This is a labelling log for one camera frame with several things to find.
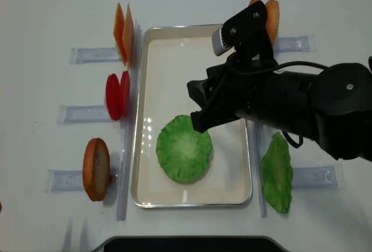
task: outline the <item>white table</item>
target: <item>white table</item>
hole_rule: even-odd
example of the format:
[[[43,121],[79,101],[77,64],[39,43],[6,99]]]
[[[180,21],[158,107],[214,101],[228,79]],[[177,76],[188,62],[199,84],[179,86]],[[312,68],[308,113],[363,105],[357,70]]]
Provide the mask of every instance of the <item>white table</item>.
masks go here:
[[[47,170],[78,170],[90,138],[122,155],[118,123],[58,126],[59,105],[102,104],[106,77],[120,63],[69,65],[70,49],[112,46],[117,2],[131,5],[142,30],[222,23],[250,0],[1,0],[0,1],[0,249],[87,251],[123,236],[264,236],[291,251],[369,251],[372,247],[372,163],[344,162],[345,189],[294,193],[287,218],[271,208],[260,217],[255,165],[253,197],[243,208],[142,210],[128,200],[127,220],[113,204],[83,192],[45,192]],[[370,0],[278,0],[280,36],[314,34],[316,53],[280,62],[367,64],[372,46]],[[324,164],[336,161],[314,144]]]

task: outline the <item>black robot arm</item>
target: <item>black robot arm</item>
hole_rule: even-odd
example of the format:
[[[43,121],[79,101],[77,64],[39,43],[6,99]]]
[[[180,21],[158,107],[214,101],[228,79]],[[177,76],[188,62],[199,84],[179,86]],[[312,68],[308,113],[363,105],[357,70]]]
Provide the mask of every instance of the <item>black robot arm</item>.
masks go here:
[[[217,55],[231,46],[236,51],[225,64],[208,68],[207,79],[187,84],[189,96],[202,109],[191,113],[194,129],[203,132],[245,118],[282,130],[294,147],[299,147],[305,137],[316,141],[335,159],[362,157],[372,161],[369,70],[358,63],[331,67],[309,62],[278,65],[266,20],[264,4],[256,2],[213,35]],[[292,65],[323,71],[319,75],[274,72]],[[287,132],[299,135],[300,142],[294,142]]]

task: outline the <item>tray rim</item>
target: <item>tray rim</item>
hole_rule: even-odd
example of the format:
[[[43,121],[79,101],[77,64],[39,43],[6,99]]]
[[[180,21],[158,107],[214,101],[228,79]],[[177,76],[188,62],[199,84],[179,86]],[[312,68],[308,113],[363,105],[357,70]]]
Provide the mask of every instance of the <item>tray rim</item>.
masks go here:
[[[134,157],[135,157],[135,141],[137,138],[137,127],[138,127],[138,109],[139,109],[139,102],[140,102],[140,97],[141,97],[141,83],[142,83],[142,72],[144,68],[142,67],[142,62],[143,62],[143,53],[144,53],[144,42],[145,38],[148,35],[149,32],[152,30],[162,30],[162,29],[173,29],[173,28],[193,28],[193,27],[210,27],[210,26],[222,26],[222,24],[201,24],[201,25],[192,25],[192,26],[170,26],[170,27],[152,27],[146,30],[146,32],[142,36],[141,40],[141,69],[140,69],[140,77],[139,77],[139,84],[137,85],[138,87],[138,102],[137,102],[137,111],[136,111],[136,117],[135,117],[135,125],[134,125],[134,142],[133,142],[133,151],[131,155],[131,167],[130,167],[130,184],[129,184],[129,189],[131,192],[131,199],[133,203],[140,207],[140,208],[184,208],[184,207],[242,207],[247,205],[251,199],[252,199],[252,193],[253,193],[253,186],[252,186],[252,168],[251,168],[251,155],[249,152],[249,142],[248,142],[248,129],[247,129],[247,120],[244,120],[244,136],[245,136],[245,143],[246,143],[246,152],[247,152],[247,161],[248,161],[248,167],[249,167],[249,181],[251,183],[250,191],[248,194],[248,197],[245,201],[242,203],[238,204],[202,204],[202,203],[185,203],[185,204],[141,204],[136,201],[136,199],[133,197],[133,192],[132,192],[132,184],[133,184],[133,172],[134,172]]]

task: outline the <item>green lettuce slice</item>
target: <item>green lettuce slice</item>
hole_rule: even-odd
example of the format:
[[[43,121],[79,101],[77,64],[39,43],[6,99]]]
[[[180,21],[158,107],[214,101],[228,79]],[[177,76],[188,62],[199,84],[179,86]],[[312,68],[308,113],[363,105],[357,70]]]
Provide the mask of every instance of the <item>green lettuce slice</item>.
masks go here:
[[[279,213],[287,214],[292,201],[293,169],[287,140],[277,132],[261,161],[263,194]]]
[[[211,151],[208,132],[195,131],[190,116],[175,117],[161,130],[156,143],[160,166],[179,182],[199,177],[209,164]]]

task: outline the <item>metal tray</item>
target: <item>metal tray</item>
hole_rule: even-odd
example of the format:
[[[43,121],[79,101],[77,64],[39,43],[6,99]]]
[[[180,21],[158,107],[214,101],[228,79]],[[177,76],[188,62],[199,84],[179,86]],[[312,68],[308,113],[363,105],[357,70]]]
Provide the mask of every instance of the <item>metal tray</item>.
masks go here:
[[[193,183],[178,183],[161,169],[156,155],[160,130],[175,116],[200,110],[188,96],[187,82],[206,78],[222,64],[212,33],[220,25],[152,28],[143,38],[137,129],[131,169],[136,205],[152,207],[237,206],[252,194],[248,136],[244,120],[209,130],[210,166]]]

